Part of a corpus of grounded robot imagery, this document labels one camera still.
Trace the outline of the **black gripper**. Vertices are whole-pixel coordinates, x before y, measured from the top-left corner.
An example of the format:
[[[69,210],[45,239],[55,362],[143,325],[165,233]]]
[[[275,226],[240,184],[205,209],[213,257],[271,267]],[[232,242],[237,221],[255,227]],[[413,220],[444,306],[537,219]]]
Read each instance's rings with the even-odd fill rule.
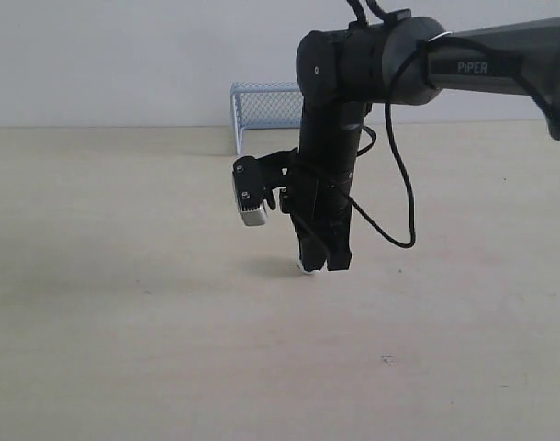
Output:
[[[322,170],[291,170],[281,208],[293,223],[298,239],[298,260],[307,269],[321,271],[328,251],[329,271],[347,271],[352,262],[349,200],[353,171],[337,175]]]

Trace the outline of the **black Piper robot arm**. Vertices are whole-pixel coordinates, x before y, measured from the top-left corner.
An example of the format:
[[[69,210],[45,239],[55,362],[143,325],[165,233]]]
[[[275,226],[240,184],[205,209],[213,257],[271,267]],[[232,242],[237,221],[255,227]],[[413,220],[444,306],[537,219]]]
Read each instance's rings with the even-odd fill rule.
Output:
[[[443,90],[527,96],[560,141],[560,17],[457,33],[391,17],[312,31],[296,63],[302,119],[283,202],[307,273],[351,263],[350,190],[372,105],[422,106]]]

